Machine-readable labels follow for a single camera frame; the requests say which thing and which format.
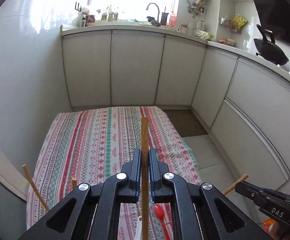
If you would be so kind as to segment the red plastic spoon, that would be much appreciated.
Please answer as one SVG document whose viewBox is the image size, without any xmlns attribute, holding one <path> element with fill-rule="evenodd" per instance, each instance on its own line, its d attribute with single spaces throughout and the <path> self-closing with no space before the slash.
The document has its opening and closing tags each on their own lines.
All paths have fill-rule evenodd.
<svg viewBox="0 0 290 240">
<path fill-rule="evenodd" d="M 165 239 L 173 239 L 173 223 L 169 203 L 155 204 L 154 214 L 160 221 Z"/>
</svg>

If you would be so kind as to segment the white plastic spoon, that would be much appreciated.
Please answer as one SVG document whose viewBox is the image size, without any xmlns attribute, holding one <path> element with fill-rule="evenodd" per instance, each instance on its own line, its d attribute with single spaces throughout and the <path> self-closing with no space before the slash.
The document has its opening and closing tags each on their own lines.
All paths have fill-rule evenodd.
<svg viewBox="0 0 290 240">
<path fill-rule="evenodd" d="M 133 240 L 141 240 L 142 239 L 142 217 L 139 216 L 137 219 L 136 233 Z"/>
</svg>

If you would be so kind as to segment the chrome kitchen faucet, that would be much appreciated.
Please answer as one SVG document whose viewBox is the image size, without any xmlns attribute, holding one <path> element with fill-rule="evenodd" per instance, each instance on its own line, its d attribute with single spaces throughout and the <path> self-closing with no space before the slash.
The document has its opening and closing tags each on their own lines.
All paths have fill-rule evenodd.
<svg viewBox="0 0 290 240">
<path fill-rule="evenodd" d="M 159 16 L 160 16 L 159 6 L 154 2 L 149 3 L 146 7 L 147 21 L 150 22 L 151 25 L 159 26 L 160 25 Z"/>
</svg>

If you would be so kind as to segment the orange snack bag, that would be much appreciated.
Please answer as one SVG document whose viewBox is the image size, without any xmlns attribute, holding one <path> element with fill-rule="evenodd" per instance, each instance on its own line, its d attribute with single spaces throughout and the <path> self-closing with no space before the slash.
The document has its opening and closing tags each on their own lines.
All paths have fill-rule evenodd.
<svg viewBox="0 0 290 240">
<path fill-rule="evenodd" d="M 272 238 L 276 237 L 276 232 L 279 228 L 279 224 L 272 218 L 265 220 L 262 223 L 263 230 L 270 235 Z"/>
</svg>

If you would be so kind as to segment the patterned striped tablecloth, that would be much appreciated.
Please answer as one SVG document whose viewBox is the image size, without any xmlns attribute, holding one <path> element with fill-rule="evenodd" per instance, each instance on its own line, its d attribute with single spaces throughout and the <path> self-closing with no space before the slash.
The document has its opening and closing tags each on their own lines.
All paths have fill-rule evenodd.
<svg viewBox="0 0 290 240">
<path fill-rule="evenodd" d="M 122 203 L 127 175 L 123 165 L 141 150 L 141 119 L 148 118 L 149 150 L 168 166 L 173 239 L 202 239 L 197 201 L 197 162 L 166 113 L 157 107 L 110 107 L 61 113 L 54 120 L 31 176 L 49 207 L 31 185 L 27 192 L 27 232 L 22 239 L 134 239 L 142 216 L 142 166 L 137 203 Z M 72 178 L 78 179 L 72 190 Z M 149 175 L 149 239 L 165 239 L 154 214 Z"/>
</svg>

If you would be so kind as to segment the black wok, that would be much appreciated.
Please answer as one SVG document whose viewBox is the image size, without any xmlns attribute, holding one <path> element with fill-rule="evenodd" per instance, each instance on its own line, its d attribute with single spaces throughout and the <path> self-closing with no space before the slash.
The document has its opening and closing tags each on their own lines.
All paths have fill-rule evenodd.
<svg viewBox="0 0 290 240">
<path fill-rule="evenodd" d="M 262 35 L 262 38 L 254 38 L 254 44 L 257 49 L 256 55 L 262 56 L 275 65 L 285 65 L 289 59 L 284 51 L 275 44 L 273 32 L 261 27 L 259 24 L 256 27 Z"/>
</svg>

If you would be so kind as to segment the clear glass jug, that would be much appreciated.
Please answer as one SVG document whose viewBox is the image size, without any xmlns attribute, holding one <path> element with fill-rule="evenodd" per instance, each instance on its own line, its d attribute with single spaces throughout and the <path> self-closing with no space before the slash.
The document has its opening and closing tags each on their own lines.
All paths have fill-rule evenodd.
<svg viewBox="0 0 290 240">
<path fill-rule="evenodd" d="M 203 20 L 200 20 L 197 22 L 196 30 L 197 30 L 197 32 L 204 31 L 204 21 Z"/>
</svg>

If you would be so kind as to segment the red bottle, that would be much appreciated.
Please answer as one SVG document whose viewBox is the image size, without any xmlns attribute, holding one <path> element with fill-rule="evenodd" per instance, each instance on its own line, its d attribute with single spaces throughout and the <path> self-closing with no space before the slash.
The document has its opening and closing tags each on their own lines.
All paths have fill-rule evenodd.
<svg viewBox="0 0 290 240">
<path fill-rule="evenodd" d="M 170 18 L 169 18 L 169 26 L 171 28 L 174 28 L 175 25 L 176 25 L 176 14 L 175 14 L 174 10 L 172 10 L 170 13 Z"/>
</svg>

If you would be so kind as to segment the yellow green packet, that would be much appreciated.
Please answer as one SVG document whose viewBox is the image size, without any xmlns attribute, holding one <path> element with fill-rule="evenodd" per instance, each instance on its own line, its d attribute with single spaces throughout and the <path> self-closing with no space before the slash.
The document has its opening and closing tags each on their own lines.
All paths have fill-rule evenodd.
<svg viewBox="0 0 290 240">
<path fill-rule="evenodd" d="M 247 23 L 247 19 L 242 15 L 236 15 L 232 20 L 232 26 L 234 29 L 240 29 Z"/>
</svg>

